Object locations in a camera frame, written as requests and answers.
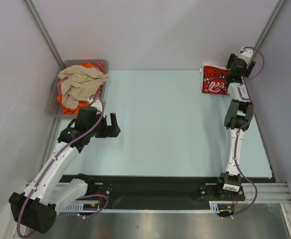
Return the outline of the white Coca-Cola t-shirt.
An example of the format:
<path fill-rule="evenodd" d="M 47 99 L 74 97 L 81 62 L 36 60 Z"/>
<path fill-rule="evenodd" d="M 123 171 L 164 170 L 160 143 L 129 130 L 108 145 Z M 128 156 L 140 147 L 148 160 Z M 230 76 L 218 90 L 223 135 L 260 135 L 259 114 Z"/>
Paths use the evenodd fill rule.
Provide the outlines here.
<path fill-rule="evenodd" d="M 199 72 L 202 93 L 229 96 L 225 85 L 225 78 L 230 72 L 228 69 L 204 63 Z"/>

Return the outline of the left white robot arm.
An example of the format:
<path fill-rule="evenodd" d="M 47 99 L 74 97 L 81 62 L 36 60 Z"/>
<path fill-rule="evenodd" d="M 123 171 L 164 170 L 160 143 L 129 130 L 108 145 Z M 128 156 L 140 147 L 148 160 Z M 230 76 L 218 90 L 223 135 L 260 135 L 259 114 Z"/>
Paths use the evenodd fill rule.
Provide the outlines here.
<path fill-rule="evenodd" d="M 12 193 L 8 201 L 20 238 L 27 238 L 21 233 L 21 226 L 33 232 L 48 232 L 57 216 L 75 200 L 97 198 L 109 203 L 107 196 L 97 192 L 94 178 L 85 174 L 76 175 L 59 191 L 55 187 L 91 138 L 119 136 L 121 130 L 115 113 L 110 114 L 110 120 L 111 124 L 107 125 L 103 108 L 82 107 L 77 117 L 60 132 L 51 156 L 33 181 L 23 192 Z"/>

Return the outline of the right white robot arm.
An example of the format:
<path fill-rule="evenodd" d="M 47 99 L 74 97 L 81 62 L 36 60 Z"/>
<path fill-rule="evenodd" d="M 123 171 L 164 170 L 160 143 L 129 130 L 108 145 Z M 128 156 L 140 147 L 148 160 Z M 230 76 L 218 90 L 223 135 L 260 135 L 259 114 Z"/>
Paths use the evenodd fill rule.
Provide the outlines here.
<path fill-rule="evenodd" d="M 226 69 L 225 86 L 231 97 L 224 127 L 229 132 L 230 145 L 227 164 L 220 174 L 220 182 L 215 187 L 218 198 L 227 200 L 241 189 L 242 172 L 239 169 L 240 154 L 244 134 L 254 117 L 254 105 L 248 96 L 244 79 L 249 77 L 255 61 L 253 50 L 243 48 L 239 55 L 231 54 Z"/>

